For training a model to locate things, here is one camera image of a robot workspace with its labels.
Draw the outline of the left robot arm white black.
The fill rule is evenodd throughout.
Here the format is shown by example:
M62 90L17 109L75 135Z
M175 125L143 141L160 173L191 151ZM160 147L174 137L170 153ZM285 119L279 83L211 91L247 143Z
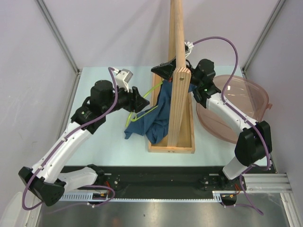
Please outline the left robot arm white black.
M53 206L66 192L104 186L105 172L94 164L69 173L62 173L62 169L76 150L105 123L107 114L120 109L138 113L149 103L137 87L126 91L108 80L97 81L54 146L35 165L24 166L19 171L25 191L33 193L46 206Z

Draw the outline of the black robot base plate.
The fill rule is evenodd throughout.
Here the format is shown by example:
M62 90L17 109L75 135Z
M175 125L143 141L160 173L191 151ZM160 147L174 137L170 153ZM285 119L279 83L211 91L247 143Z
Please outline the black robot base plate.
M109 185L117 199L201 200L213 191L235 191L248 186L248 178L219 184L222 166L101 166L102 185Z

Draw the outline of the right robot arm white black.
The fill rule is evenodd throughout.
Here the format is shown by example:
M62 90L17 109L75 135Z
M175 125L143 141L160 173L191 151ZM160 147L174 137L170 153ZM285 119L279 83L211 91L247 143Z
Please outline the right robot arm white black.
M196 102L220 116L238 136L234 158L219 173L219 186L224 190L231 189L236 179L264 157L267 159L266 168L269 168L272 151L270 125L245 115L225 97L213 82L215 70L211 60L202 59L195 68L190 64L186 68L191 72L190 83L194 86L192 92Z

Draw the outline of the dark blue t shirt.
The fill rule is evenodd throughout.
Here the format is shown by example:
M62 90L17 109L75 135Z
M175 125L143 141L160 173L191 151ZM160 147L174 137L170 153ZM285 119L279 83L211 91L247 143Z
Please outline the dark blue t shirt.
M154 107L140 112L138 120L131 122L125 129L125 139L132 134L146 136L151 144L157 144L168 134L172 83L163 81Z

